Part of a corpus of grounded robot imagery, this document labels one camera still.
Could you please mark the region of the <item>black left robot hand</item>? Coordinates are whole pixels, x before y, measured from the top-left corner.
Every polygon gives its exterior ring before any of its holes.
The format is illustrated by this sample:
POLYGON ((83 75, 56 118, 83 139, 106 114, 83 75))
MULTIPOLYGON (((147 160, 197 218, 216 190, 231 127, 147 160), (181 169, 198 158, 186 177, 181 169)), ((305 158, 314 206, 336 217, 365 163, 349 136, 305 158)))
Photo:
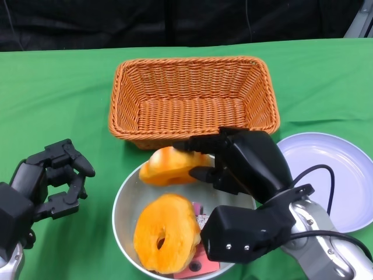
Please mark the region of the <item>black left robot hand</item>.
POLYGON ((79 210, 86 199, 85 180, 96 172, 70 139, 50 144, 21 161, 10 186, 32 204, 33 222, 58 219, 79 210))

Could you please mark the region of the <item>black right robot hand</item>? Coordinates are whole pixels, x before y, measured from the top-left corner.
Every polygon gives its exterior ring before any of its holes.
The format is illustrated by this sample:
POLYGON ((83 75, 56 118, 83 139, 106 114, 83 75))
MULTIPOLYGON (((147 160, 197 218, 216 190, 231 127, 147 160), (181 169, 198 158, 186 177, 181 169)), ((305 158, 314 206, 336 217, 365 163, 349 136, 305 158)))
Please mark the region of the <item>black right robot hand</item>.
POLYGON ((294 186, 285 157, 265 131, 220 127, 216 134, 176 141, 173 148, 213 155, 213 167, 199 165, 189 175, 220 191, 249 194, 261 204, 294 186))

